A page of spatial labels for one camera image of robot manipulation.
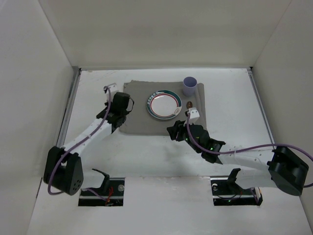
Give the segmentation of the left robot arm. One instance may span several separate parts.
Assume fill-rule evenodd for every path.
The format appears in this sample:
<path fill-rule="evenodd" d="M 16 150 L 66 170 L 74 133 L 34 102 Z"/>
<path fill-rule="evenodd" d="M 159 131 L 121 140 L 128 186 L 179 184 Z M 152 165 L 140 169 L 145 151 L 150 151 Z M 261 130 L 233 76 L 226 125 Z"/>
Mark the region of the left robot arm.
<path fill-rule="evenodd" d="M 71 142 L 52 147 L 47 156 L 44 182 L 50 195 L 74 195 L 79 190 L 97 196 L 110 193 L 110 176 L 88 166 L 90 151 L 125 121 L 134 101 L 129 94 L 106 90 L 108 101 L 91 125 Z"/>

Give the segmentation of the lilac plastic cup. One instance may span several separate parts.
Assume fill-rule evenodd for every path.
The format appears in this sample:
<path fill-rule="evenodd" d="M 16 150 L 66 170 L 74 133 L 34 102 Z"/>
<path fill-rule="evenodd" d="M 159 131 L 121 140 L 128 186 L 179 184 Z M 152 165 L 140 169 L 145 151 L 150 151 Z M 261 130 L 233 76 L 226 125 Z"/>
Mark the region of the lilac plastic cup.
<path fill-rule="evenodd" d="M 197 87 L 197 80 L 194 77 L 186 77 L 183 80 L 183 94 L 185 96 L 192 96 Z"/>

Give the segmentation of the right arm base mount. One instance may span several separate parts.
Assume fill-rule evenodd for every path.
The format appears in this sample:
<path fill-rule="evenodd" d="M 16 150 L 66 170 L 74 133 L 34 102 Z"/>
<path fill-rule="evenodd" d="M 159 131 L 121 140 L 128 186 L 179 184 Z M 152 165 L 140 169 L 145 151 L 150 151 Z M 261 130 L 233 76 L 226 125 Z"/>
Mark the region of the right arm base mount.
<path fill-rule="evenodd" d="M 243 189 L 236 184 L 239 171 L 239 168 L 235 168 L 229 176 L 210 178 L 215 206 L 260 206 L 262 204 L 263 196 L 260 188 Z"/>

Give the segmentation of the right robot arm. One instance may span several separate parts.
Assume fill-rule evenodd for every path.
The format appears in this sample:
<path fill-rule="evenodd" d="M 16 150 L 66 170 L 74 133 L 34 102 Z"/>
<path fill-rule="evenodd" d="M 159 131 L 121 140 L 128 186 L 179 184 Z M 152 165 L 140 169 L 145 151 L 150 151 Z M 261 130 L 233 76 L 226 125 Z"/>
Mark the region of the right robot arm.
<path fill-rule="evenodd" d="M 201 125 L 187 125 L 178 120 L 166 130 L 171 140 L 185 141 L 207 162 L 236 165 L 227 179 L 232 188 L 268 187 L 293 196 L 302 194 L 309 166 L 288 147 L 247 152 L 233 149 L 222 154 L 226 143 L 211 138 Z"/>

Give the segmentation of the white plate green red rim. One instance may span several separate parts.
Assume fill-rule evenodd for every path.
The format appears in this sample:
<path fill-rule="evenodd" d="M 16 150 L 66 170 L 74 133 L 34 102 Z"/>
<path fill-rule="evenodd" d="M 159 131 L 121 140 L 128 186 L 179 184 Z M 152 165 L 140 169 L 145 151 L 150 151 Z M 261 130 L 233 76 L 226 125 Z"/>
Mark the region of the white plate green red rim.
<path fill-rule="evenodd" d="M 160 90 L 149 96 L 146 107 L 152 117 L 169 120 L 175 118 L 181 112 L 182 100 L 173 91 Z"/>

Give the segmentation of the grey cloth placemat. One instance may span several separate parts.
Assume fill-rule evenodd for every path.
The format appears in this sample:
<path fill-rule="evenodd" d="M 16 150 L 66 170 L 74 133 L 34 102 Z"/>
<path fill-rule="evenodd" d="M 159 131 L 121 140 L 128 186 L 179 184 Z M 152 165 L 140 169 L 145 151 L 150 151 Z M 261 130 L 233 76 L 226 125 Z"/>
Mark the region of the grey cloth placemat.
<path fill-rule="evenodd" d="M 175 92 L 182 100 L 181 112 L 172 119 L 161 120 L 149 114 L 147 109 L 148 98 L 160 90 Z M 199 83 L 191 97 L 183 94 L 182 82 L 147 82 L 132 80 L 124 83 L 123 92 L 130 95 L 134 100 L 133 110 L 127 115 L 126 121 L 119 128 L 120 132 L 129 135 L 148 135 L 148 136 L 167 136 L 169 133 L 166 128 L 171 127 L 177 120 L 185 121 L 186 104 L 192 102 L 193 107 L 197 108 L 200 118 L 196 121 L 197 125 L 202 125 L 207 129 L 205 112 L 205 90 L 204 84 Z"/>

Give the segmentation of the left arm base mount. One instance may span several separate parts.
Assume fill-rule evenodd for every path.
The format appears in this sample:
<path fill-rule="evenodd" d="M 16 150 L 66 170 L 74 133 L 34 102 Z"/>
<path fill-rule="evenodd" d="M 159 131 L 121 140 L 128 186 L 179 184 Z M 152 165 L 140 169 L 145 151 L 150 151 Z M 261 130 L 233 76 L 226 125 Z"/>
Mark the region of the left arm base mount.
<path fill-rule="evenodd" d="M 112 178 L 98 169 L 86 173 L 87 187 L 79 194 L 80 207 L 121 207 L 124 203 L 125 178 Z"/>

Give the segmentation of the brown wooden spoon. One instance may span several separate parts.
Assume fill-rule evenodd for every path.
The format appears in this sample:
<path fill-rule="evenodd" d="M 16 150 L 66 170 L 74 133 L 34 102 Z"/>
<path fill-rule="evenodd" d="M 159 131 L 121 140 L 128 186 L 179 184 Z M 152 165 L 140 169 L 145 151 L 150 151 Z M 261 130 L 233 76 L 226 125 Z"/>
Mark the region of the brown wooden spoon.
<path fill-rule="evenodd" d="M 193 108 L 193 103 L 192 103 L 191 101 L 188 101 L 188 102 L 186 103 L 186 108 L 187 108 L 187 109 Z"/>

